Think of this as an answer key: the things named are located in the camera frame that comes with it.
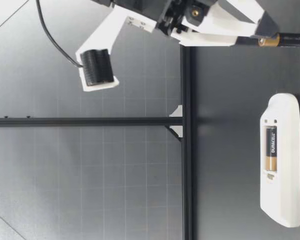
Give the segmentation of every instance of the gray surface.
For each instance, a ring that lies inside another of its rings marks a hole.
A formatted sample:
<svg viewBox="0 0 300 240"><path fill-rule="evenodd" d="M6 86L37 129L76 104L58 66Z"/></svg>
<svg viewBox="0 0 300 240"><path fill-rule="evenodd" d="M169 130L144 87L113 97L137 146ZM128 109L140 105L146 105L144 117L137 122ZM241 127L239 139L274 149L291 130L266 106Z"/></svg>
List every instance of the gray surface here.
<svg viewBox="0 0 300 240"><path fill-rule="evenodd" d="M181 145L160 127L0 129L0 215L29 240L181 240Z"/></svg>
<svg viewBox="0 0 300 240"><path fill-rule="evenodd" d="M300 33L300 0L259 2L282 32ZM194 239L300 240L259 202L259 120L272 95L300 97L300 49L196 48L195 69Z"/></svg>
<svg viewBox="0 0 300 240"><path fill-rule="evenodd" d="M71 56L109 12L42 8ZM0 29L0 118L162 117L180 103L178 44L125 26L111 60L120 86L84 93L30 1ZM29 240L180 240L181 192L181 145L164 128L0 128L0 214ZM20 238L0 221L0 240Z"/></svg>

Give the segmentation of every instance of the aa battery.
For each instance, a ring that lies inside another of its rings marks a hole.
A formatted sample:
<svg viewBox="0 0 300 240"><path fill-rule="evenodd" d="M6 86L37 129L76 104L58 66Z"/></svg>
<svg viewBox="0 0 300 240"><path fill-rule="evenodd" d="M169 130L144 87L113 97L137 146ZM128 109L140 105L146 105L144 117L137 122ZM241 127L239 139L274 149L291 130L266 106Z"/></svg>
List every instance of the aa battery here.
<svg viewBox="0 0 300 240"><path fill-rule="evenodd" d="M266 127L266 158L265 170L277 171L277 127Z"/></svg>

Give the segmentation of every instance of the screw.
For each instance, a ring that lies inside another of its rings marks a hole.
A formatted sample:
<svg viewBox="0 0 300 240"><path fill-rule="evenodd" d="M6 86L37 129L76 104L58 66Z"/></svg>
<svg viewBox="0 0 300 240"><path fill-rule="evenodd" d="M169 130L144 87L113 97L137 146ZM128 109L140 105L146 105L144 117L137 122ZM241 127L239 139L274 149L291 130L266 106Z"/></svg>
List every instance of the screw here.
<svg viewBox="0 0 300 240"><path fill-rule="evenodd" d="M196 9L194 9L194 10L192 11L192 16L194 16L194 17L198 17L199 14L200 14L199 11L196 10Z"/></svg>

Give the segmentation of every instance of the black cable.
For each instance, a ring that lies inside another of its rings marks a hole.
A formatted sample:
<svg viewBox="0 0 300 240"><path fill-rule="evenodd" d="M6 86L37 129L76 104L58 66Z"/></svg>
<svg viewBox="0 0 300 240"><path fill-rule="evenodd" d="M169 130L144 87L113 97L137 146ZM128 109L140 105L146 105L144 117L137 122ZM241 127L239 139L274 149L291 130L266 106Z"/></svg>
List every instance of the black cable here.
<svg viewBox="0 0 300 240"><path fill-rule="evenodd" d="M47 26L45 24L45 20L42 14L42 10L41 10L41 5L40 5L40 0L36 0L36 7L38 8L38 13L39 13L39 18L40 18L40 22L41 25L43 27L43 30L45 32L45 34L47 35L47 37L50 39L50 41L52 42L52 44L56 47L56 49L59 50L60 53L62 53L63 56L66 57L66 59L68 59L73 65L75 65L78 68L82 68L83 66L79 63L77 63L75 60L73 60L59 45L58 43L54 40L54 38L51 36L50 32L47 29Z"/></svg>

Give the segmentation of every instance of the battery label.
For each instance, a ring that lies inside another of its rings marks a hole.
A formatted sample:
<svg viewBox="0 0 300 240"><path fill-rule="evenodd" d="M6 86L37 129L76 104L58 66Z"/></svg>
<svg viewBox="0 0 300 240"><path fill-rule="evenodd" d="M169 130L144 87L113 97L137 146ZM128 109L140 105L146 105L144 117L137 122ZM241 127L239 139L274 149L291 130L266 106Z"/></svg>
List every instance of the battery label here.
<svg viewBox="0 0 300 240"><path fill-rule="evenodd" d="M266 128L266 156L277 156L277 127L270 126Z"/></svg>

